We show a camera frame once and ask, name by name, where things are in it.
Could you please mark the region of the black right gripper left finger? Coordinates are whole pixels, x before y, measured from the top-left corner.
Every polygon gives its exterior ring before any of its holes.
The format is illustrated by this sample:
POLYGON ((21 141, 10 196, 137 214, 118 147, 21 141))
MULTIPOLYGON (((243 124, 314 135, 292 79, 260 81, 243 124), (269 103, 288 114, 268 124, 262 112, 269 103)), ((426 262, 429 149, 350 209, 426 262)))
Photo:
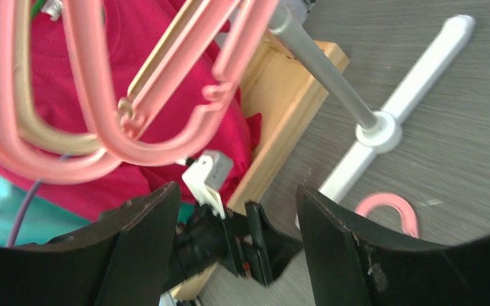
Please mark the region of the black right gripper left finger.
POLYGON ((46 244, 0 247, 0 305, 157 305, 180 202, 169 183, 46 244))

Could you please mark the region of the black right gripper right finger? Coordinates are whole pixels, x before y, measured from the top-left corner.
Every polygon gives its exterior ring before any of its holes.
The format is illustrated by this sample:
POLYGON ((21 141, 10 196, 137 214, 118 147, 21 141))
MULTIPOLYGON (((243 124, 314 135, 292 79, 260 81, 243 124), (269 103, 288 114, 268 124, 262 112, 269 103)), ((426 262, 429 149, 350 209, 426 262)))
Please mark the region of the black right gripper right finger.
POLYGON ((490 235, 453 246, 419 240, 308 186, 296 205, 317 305, 490 305, 490 235))

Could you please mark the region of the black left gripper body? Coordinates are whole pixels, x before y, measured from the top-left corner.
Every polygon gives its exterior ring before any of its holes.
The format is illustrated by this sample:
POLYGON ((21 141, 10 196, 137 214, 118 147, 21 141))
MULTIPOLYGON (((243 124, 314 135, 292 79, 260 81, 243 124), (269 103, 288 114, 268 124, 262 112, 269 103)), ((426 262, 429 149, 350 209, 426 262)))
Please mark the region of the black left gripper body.
POLYGON ((164 291, 202 273, 215 263, 237 277, 253 279, 267 287, 278 280, 302 250, 302 242, 278 232, 263 206, 245 204, 244 215, 226 210, 215 216, 208 206, 197 207, 174 237, 164 291))

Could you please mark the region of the pink plastic hanger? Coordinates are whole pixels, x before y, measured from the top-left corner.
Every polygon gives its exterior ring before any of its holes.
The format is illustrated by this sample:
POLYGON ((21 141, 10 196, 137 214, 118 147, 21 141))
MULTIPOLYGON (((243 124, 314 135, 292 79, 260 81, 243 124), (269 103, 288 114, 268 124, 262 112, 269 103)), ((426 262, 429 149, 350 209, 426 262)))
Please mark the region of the pink plastic hanger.
POLYGON ((18 1, 0 2, 0 163, 30 179, 55 184, 76 184, 98 179, 121 162, 104 147, 90 156, 60 161, 25 145, 17 132, 14 34, 18 1))
POLYGON ((268 24, 260 1, 201 1, 161 64, 148 88, 119 114, 107 61, 99 1, 66 1, 64 28, 78 98, 87 126, 102 146, 120 160, 142 166, 165 166, 196 154, 217 131, 268 24), (141 134, 162 110, 215 35, 237 12, 214 66, 216 84, 203 88, 207 103, 197 106, 174 138, 140 142, 141 134))
POLYGON ((419 223, 413 207, 402 197, 394 193, 375 193, 366 196, 355 208, 354 212, 363 217, 378 207, 390 207, 400 216, 403 233, 413 238, 420 238, 419 223))

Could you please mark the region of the beige plastic hanger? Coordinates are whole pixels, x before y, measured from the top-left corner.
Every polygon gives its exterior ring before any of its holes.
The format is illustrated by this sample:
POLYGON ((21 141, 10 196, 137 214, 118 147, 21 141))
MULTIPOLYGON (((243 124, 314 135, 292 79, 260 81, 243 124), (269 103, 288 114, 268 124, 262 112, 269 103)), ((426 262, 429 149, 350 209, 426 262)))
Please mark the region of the beige plastic hanger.
MULTIPOLYGON (((147 80, 161 64, 162 59, 201 3, 201 1, 185 1, 130 84, 128 88, 129 100, 147 90, 147 80)), ((19 133, 30 144, 53 153, 82 156, 96 152, 101 148, 101 144, 94 134, 65 133, 47 124, 36 113, 30 63, 32 7, 30 1, 19 1, 15 8, 14 34, 17 42, 15 43, 14 64, 16 72, 19 74, 15 77, 15 114, 19 133)))

